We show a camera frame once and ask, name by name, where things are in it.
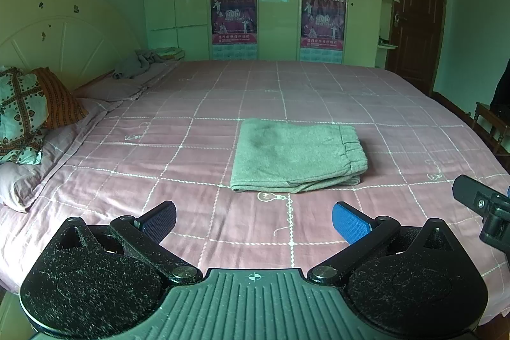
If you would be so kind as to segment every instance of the checkered bedsheet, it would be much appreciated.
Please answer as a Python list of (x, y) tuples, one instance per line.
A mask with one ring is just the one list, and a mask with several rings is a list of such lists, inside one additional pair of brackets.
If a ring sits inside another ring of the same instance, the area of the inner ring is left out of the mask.
[[(357, 186), (236, 194), (229, 189), (235, 145), (241, 121), (251, 117), (353, 125), (368, 172)], [(28, 214), (0, 210), (0, 279), (19, 289), (67, 217), (106, 224), (167, 199), (178, 220), (162, 245), (202, 271), (306, 273), (346, 246), (331, 222), (342, 200), (402, 225), (444, 219), (488, 286), (485, 322), (510, 310), (510, 274), (505, 256), (479, 240), (481, 218), (453, 199), (460, 174), (504, 193), (510, 185), (469, 127), (393, 73), (305, 62), (188, 62), (107, 114)]]

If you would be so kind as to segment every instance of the headboard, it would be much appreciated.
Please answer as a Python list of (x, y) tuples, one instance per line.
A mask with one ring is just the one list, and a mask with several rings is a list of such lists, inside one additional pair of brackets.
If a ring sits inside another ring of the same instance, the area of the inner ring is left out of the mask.
[(0, 66), (49, 67), (73, 90), (138, 48), (104, 0), (0, 0)]

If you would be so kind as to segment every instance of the pink pillow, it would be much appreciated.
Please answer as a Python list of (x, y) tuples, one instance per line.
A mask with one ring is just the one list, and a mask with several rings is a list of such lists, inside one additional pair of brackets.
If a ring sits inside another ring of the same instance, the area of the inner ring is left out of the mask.
[(78, 98), (89, 113), (84, 119), (51, 130), (43, 141), (42, 161), (38, 165), (7, 162), (0, 165), (0, 204), (27, 212), (48, 180), (76, 153), (97, 123), (122, 102)]

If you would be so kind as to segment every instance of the folded cloth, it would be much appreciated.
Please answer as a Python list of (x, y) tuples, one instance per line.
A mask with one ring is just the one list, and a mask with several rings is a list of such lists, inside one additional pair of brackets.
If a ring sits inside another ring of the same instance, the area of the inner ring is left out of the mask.
[(356, 185), (368, 168), (352, 126), (247, 119), (241, 124), (230, 187), (297, 193)]
[(121, 61), (113, 72), (113, 78), (132, 78), (146, 72), (151, 64), (165, 62), (158, 54), (151, 50), (137, 50)]
[(131, 78), (143, 74), (149, 69), (149, 63), (138, 59), (136, 52), (132, 52), (123, 61), (119, 62), (113, 71), (113, 78)]
[(154, 64), (155, 62), (165, 62), (155, 51), (147, 50), (137, 50), (135, 53), (138, 56), (138, 60), (143, 65)]

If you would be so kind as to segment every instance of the screw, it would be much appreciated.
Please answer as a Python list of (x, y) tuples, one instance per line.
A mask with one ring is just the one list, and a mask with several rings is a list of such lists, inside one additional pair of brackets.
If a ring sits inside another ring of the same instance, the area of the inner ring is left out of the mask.
[(180, 279), (193, 278), (198, 273), (194, 266), (182, 265), (174, 268), (173, 274), (175, 277)]
[(319, 279), (333, 278), (337, 271), (329, 265), (316, 266), (313, 271), (313, 275)]

